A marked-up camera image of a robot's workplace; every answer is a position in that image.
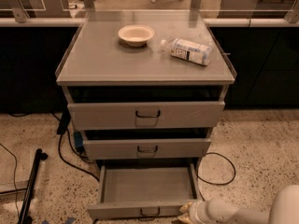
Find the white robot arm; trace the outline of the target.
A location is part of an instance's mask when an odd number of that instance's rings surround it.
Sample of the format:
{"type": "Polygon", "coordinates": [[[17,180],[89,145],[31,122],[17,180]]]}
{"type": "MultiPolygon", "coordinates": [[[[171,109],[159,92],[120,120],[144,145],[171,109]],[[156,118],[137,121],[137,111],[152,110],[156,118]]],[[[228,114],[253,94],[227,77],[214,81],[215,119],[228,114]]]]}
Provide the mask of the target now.
{"type": "Polygon", "coordinates": [[[179,212],[178,220],[185,224],[299,224],[299,186],[281,189],[269,211],[240,208],[213,198],[185,203],[179,212]]]}

